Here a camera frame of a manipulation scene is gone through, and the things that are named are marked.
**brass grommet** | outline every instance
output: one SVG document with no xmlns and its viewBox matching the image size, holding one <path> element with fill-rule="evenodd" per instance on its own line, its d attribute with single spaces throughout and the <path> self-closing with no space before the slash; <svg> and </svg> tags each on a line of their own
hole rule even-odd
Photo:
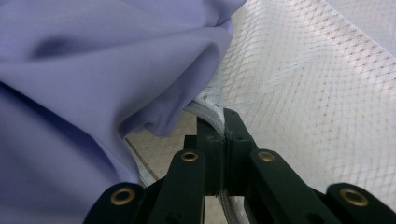
<svg viewBox="0 0 396 224">
<path fill-rule="evenodd" d="M 341 197 L 353 205 L 364 207 L 369 204 L 367 198 L 354 189 L 343 188 L 340 189 Z"/>
<path fill-rule="evenodd" d="M 111 195 L 111 202 L 115 205 L 124 205 L 133 199 L 134 190 L 127 187 L 118 189 Z"/>
<path fill-rule="evenodd" d="M 274 154 L 266 151 L 259 152 L 258 156 L 262 161 L 273 161 L 275 159 Z"/>
<path fill-rule="evenodd" d="M 185 152 L 181 155 L 181 159 L 183 161 L 196 161 L 198 160 L 198 154 L 196 154 L 195 152 Z"/>
</svg>

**beige floor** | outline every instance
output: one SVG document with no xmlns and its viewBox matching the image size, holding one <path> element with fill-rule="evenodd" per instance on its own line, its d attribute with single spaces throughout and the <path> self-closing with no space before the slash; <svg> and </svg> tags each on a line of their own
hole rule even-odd
<svg viewBox="0 0 396 224">
<path fill-rule="evenodd" d="M 174 154 L 183 148 L 186 134 L 196 134 L 196 117 L 184 112 L 169 137 L 160 138 L 143 131 L 127 141 L 135 155 L 142 161 L 143 169 L 147 169 L 148 173 L 157 180 L 166 175 Z M 227 223 L 219 201 L 215 197 L 206 197 L 205 223 Z"/>
</svg>

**white mesh fabric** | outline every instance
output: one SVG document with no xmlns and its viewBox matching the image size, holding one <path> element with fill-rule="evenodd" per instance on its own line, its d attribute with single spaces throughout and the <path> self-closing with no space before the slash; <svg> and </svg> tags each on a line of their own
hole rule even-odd
<svg viewBox="0 0 396 224">
<path fill-rule="evenodd" d="M 309 186 L 348 182 L 395 210 L 396 2 L 364 2 L 248 1 L 220 68 L 223 104 Z"/>
</svg>

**wrinkled fabric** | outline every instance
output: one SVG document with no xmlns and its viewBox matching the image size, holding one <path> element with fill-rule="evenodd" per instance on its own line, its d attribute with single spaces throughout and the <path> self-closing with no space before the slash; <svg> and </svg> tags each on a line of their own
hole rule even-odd
<svg viewBox="0 0 396 224">
<path fill-rule="evenodd" d="M 138 182 L 122 139 L 172 129 L 243 1 L 0 1 L 0 223 L 80 223 Z"/>
</svg>

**purple cloth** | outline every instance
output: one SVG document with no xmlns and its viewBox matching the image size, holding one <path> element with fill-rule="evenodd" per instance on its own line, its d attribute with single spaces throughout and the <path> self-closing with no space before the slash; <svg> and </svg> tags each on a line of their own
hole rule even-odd
<svg viewBox="0 0 396 224">
<path fill-rule="evenodd" d="M 80 223 L 138 182 L 126 134 L 168 134 L 243 0 L 0 1 L 0 223 Z"/>
</svg>

